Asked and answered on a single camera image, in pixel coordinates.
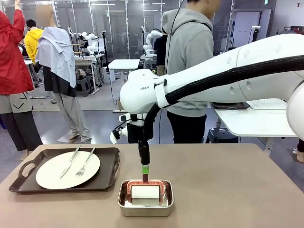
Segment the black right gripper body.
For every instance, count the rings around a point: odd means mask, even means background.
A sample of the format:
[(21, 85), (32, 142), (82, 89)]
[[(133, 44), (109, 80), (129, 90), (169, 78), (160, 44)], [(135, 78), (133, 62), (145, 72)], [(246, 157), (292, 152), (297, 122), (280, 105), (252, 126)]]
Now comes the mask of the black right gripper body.
[(139, 155), (141, 164), (150, 164), (150, 149), (147, 141), (139, 141)]

